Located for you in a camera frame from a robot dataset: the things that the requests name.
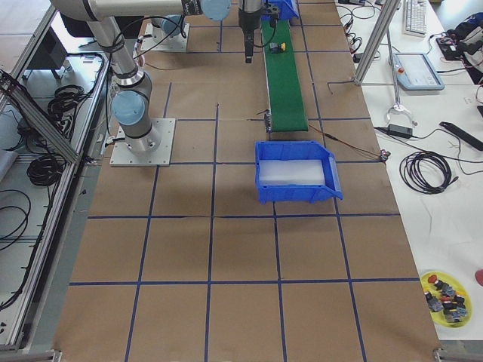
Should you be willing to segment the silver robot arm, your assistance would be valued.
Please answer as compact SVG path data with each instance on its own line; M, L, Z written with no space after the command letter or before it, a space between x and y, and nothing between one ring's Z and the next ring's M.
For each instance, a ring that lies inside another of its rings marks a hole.
M112 113L125 134L127 147L134 152L152 151L161 143L162 136L154 130L149 117L149 98L152 82L133 59L128 50L116 17L165 15L205 15L221 21L230 12L231 1L52 1L61 13L72 19L85 21L98 45L112 61L114 81L120 91L112 101Z
M159 28L171 37L179 35L184 27L183 16L203 14L213 21L221 21L227 17L231 1L182 1L183 14L170 14L165 17L152 18L154 28ZM269 16L276 23L280 9L268 1L239 1L238 26L241 28L245 41L254 40L254 32L261 27L263 16Z

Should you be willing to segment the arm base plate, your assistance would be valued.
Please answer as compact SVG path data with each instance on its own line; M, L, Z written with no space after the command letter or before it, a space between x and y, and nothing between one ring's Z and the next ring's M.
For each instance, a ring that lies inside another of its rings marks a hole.
M189 24L185 23L183 32L176 23L162 21L159 26L148 23L140 46L141 51L161 51L185 53L187 49Z
M113 167L168 167L176 126L175 118L152 118L151 131L143 138L127 137L122 126L113 146L109 164Z

